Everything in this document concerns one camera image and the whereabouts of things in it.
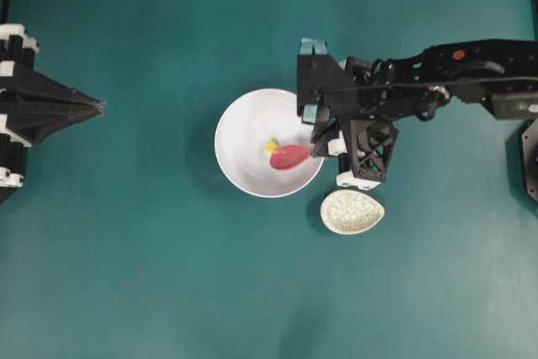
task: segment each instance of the teal table surface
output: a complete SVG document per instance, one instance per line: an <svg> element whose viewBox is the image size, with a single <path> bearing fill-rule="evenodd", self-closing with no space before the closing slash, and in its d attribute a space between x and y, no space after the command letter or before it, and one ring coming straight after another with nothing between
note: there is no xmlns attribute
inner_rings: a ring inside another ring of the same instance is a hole
<svg viewBox="0 0 538 359"><path fill-rule="evenodd" d="M12 0L36 70L108 104L0 207L1 358L538 357L538 220L516 131L455 100L398 122L385 219L332 235L328 161L276 200L214 158L226 106L336 58L534 38L530 0Z"/></svg>

